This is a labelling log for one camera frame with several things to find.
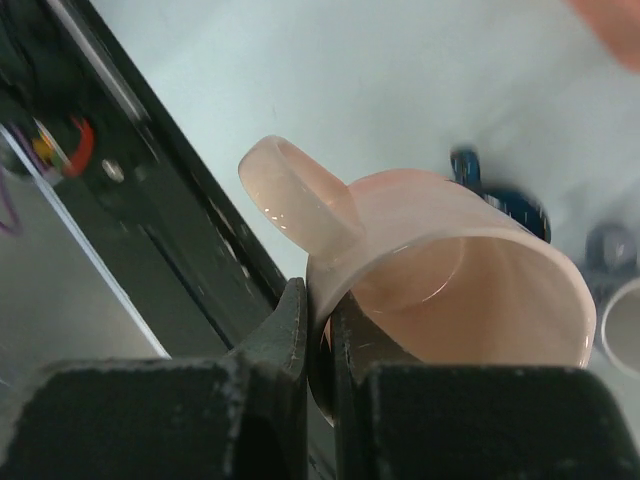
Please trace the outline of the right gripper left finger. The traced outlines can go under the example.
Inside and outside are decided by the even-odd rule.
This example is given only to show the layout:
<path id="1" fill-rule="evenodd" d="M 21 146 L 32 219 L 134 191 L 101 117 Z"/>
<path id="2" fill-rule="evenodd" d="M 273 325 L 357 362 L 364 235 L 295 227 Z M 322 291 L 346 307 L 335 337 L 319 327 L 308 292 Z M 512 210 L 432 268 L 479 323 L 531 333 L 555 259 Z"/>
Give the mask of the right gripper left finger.
<path id="1" fill-rule="evenodd" d="M 307 292 L 225 356 L 57 362 L 1 411 L 5 479 L 304 479 Z"/>

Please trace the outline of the dark blue mug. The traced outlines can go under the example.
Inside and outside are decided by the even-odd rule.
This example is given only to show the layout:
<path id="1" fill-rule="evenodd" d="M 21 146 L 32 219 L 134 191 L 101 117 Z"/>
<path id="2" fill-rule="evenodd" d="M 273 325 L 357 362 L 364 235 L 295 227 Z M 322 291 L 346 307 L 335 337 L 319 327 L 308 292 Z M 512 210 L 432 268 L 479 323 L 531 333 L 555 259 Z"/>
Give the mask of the dark blue mug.
<path id="1" fill-rule="evenodd" d="M 484 183 L 481 179 L 479 156 L 469 146 L 453 149 L 449 158 L 456 183 L 480 196 L 539 239 L 551 242 L 549 217 L 537 199 L 514 185 Z"/>

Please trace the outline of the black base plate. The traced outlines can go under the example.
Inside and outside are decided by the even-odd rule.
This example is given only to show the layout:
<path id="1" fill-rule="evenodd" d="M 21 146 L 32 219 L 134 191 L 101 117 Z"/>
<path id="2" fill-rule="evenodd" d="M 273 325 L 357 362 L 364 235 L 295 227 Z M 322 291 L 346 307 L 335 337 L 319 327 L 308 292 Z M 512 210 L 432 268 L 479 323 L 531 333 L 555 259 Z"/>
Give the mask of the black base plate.
<path id="1" fill-rule="evenodd" d="M 285 287 L 88 1 L 2 3 L 1 173 L 51 192 L 170 352 L 238 345 Z"/>

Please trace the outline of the grey blue mug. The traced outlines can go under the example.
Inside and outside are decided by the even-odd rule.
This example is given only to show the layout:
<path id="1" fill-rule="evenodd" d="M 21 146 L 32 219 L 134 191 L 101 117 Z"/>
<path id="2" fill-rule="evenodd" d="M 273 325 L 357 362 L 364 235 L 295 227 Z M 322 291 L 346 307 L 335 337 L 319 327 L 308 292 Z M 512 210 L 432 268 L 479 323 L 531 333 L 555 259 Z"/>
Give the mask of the grey blue mug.
<path id="1" fill-rule="evenodd" d="M 620 223 L 600 223 L 587 235 L 580 271 L 596 306 L 595 348 L 618 370 L 637 378 L 639 242 Z"/>

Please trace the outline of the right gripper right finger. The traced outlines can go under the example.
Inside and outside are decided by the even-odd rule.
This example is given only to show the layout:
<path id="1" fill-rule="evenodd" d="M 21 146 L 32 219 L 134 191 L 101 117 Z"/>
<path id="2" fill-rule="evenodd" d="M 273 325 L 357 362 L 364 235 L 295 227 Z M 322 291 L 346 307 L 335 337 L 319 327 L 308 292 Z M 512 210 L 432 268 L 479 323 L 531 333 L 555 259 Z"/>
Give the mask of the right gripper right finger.
<path id="1" fill-rule="evenodd" d="M 635 445 L 594 375 L 413 360 L 352 296 L 331 317 L 342 479 L 631 479 Z"/>

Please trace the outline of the salmon plastic tray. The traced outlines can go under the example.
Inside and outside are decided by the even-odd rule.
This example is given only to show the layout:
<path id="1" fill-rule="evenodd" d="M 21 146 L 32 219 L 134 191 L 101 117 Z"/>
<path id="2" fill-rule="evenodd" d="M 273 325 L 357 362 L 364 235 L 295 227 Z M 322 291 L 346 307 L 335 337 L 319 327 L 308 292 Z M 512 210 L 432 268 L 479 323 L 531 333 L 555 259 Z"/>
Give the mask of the salmon plastic tray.
<path id="1" fill-rule="evenodd" d="M 566 4 L 619 66 L 639 73 L 639 0 L 568 0 Z"/>

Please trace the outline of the large peach mug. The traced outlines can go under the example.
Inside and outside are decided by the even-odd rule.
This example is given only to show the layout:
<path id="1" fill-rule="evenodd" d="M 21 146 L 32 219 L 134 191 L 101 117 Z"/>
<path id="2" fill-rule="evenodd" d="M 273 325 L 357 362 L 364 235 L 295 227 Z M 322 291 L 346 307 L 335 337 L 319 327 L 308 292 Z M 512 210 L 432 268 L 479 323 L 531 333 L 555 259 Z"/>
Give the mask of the large peach mug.
<path id="1" fill-rule="evenodd" d="M 307 255 L 308 378 L 327 421 L 318 356 L 347 296 L 427 364 L 588 365 L 597 315 L 577 266 L 471 190 L 411 168 L 347 184 L 279 136 L 259 140 L 238 174 Z"/>

